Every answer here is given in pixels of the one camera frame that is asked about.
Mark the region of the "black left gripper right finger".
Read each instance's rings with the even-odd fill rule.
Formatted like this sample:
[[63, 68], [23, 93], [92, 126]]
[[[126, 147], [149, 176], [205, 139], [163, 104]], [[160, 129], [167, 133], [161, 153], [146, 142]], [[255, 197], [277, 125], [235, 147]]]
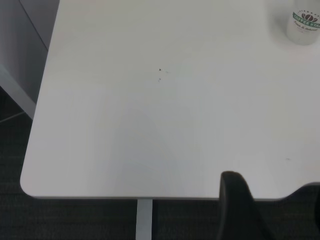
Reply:
[[314, 200], [314, 222], [317, 229], [318, 239], [320, 239], [320, 187], [315, 186], [316, 196]]

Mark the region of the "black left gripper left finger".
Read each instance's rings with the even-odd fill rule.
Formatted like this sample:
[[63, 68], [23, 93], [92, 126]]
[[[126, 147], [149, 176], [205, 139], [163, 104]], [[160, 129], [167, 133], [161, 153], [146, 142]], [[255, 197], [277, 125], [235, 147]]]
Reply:
[[272, 240], [249, 186], [234, 171], [220, 175], [218, 240]]

